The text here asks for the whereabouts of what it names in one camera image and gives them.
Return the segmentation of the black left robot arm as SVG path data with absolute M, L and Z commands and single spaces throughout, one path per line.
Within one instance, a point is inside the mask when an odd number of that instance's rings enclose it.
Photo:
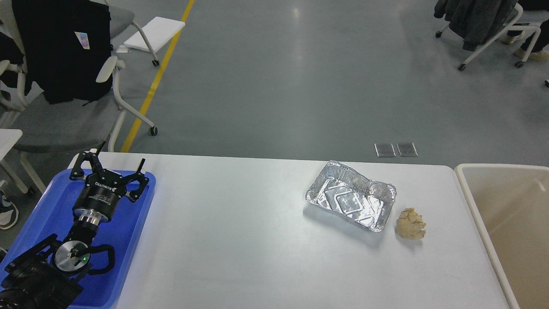
M 92 243 L 120 200 L 136 202 L 150 179 L 142 171 L 144 158 L 135 172 L 122 176 L 103 168 L 99 154 L 100 149 L 79 153 L 70 172 L 69 179 L 84 187 L 72 207 L 74 223 L 67 236 L 60 241 L 53 233 L 7 264 L 3 309 L 66 309 L 84 291 L 81 279 L 115 267 L 115 248 Z

